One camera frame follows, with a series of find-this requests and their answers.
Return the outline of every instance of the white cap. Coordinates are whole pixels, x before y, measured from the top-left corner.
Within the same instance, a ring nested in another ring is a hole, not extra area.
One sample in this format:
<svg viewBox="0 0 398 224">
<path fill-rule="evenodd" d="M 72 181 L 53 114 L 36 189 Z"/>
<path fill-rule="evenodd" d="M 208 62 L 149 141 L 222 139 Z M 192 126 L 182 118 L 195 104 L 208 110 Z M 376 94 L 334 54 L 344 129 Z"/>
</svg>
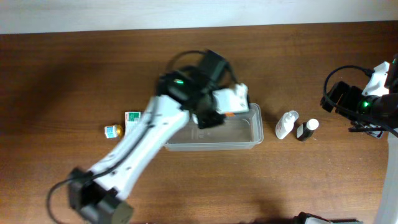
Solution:
<svg viewBox="0 0 398 224">
<path fill-rule="evenodd" d="M 319 127 L 319 121 L 317 119 L 310 119 L 307 121 L 307 128 L 311 131 L 317 129 Z"/>
<path fill-rule="evenodd" d="M 290 111 L 285 117 L 285 122 L 294 123 L 298 118 L 299 114 L 296 111 Z"/>
</svg>

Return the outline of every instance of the green label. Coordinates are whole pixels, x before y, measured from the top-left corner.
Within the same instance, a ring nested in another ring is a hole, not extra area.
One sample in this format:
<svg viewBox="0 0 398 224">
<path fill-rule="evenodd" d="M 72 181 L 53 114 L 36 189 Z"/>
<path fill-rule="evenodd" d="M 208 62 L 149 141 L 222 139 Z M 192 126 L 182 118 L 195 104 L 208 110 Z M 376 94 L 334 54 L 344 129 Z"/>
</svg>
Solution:
<svg viewBox="0 0 398 224">
<path fill-rule="evenodd" d="M 128 121 L 139 121 L 140 112 L 130 112 Z"/>
</svg>

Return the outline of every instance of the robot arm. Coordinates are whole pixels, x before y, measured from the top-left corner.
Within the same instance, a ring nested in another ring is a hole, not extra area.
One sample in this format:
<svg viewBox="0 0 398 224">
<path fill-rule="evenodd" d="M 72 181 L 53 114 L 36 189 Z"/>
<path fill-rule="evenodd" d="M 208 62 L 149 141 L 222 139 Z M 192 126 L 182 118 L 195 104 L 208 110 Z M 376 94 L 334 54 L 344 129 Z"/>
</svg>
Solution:
<svg viewBox="0 0 398 224">
<path fill-rule="evenodd" d="M 135 130 L 88 171 L 76 168 L 64 181 L 68 183 L 70 207 L 82 218 L 95 224 L 128 223 L 132 208 L 124 200 L 148 163 L 191 115 L 203 129 L 223 124 L 227 113 L 248 111 L 246 85 L 219 87 L 224 72 L 232 72 L 229 63 L 210 50 L 204 55 L 199 66 L 183 67 L 162 76 L 157 95 Z M 60 223 L 49 206 L 48 212 Z"/>
</svg>

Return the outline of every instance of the black bottle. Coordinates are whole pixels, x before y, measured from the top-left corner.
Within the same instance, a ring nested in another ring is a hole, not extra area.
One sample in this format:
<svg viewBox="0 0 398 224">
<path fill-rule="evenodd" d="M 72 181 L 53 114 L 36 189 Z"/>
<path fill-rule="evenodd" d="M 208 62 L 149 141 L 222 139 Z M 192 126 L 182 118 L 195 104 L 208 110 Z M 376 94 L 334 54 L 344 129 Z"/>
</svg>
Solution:
<svg viewBox="0 0 398 224">
<path fill-rule="evenodd" d="M 297 128 L 297 139 L 299 141 L 305 141 L 311 137 L 314 130 L 319 127 L 319 122 L 316 119 L 311 119 L 304 122 L 300 127 Z"/>
</svg>

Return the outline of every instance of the brown table surface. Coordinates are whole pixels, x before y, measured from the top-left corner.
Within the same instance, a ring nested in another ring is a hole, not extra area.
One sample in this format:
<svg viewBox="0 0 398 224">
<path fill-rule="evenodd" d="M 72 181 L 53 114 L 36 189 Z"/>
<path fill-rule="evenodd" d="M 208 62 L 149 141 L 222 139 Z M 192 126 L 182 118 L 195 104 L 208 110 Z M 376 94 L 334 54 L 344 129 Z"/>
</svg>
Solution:
<svg viewBox="0 0 398 224">
<path fill-rule="evenodd" d="M 261 107 L 264 141 L 250 150 L 170 152 L 148 165 L 128 202 L 134 222 L 238 223 L 325 218 L 371 223 L 381 199 L 387 141 L 347 131 L 349 121 L 320 106 L 335 68 L 373 68 L 398 49 L 398 22 L 304 24 L 205 29 L 125 30 L 0 35 L 0 222 L 51 223 L 48 189 L 75 167 L 88 169 L 117 143 L 103 127 L 125 111 L 145 109 L 167 61 L 190 49 L 213 49 L 234 66 Z M 342 71 L 363 88 L 367 78 Z M 289 110 L 320 121 L 302 143 L 275 124 Z M 56 215 L 82 223 L 67 206 Z"/>
</svg>

